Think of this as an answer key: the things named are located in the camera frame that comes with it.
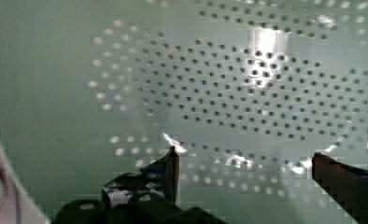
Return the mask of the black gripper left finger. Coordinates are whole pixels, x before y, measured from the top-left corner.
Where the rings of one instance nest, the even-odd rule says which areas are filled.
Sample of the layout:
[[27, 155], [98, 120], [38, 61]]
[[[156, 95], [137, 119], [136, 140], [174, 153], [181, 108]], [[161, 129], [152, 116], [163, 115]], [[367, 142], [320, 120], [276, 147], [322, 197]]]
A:
[[175, 147], [137, 173], [125, 173], [102, 187], [102, 201], [107, 208], [127, 204], [136, 193], [155, 193], [169, 202], [177, 199], [179, 156]]

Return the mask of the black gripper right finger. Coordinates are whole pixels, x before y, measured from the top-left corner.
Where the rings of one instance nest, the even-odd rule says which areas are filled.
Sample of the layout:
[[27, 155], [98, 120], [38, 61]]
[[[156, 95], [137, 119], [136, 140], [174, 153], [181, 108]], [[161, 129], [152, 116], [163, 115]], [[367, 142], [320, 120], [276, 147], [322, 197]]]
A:
[[359, 224], [368, 224], [368, 170], [315, 153], [312, 178]]

